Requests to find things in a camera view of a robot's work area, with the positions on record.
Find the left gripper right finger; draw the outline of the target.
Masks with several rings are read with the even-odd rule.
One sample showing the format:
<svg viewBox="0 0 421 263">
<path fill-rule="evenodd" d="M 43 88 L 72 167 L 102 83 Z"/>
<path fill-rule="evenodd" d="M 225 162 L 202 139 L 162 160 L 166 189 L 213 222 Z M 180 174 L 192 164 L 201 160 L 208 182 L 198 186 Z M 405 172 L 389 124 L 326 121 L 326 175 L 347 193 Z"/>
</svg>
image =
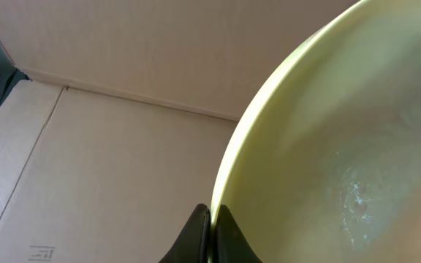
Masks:
<svg viewBox="0 0 421 263">
<path fill-rule="evenodd" d="M 262 263 L 226 205 L 220 206 L 213 235 L 212 260 L 216 263 Z"/>
</svg>

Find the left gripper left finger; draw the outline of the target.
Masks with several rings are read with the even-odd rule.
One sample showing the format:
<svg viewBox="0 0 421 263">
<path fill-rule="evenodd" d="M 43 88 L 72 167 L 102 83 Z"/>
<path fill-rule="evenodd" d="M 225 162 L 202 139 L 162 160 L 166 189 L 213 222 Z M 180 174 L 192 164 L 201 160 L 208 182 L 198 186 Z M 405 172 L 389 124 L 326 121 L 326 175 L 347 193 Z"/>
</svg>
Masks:
<svg viewBox="0 0 421 263">
<path fill-rule="evenodd" d="M 159 263 L 205 263 L 208 261 L 208 240 L 211 227 L 208 207 L 198 204 Z"/>
</svg>

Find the yellow plate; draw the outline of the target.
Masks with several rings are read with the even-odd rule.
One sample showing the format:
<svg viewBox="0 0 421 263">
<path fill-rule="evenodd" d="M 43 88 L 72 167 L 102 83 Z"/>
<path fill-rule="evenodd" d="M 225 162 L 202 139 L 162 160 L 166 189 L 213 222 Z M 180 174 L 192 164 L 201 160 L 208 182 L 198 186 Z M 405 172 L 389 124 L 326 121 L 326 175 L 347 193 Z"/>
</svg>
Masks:
<svg viewBox="0 0 421 263">
<path fill-rule="evenodd" d="M 210 205 L 262 262 L 421 262 L 421 1 L 359 1 L 242 115 Z"/>
</svg>

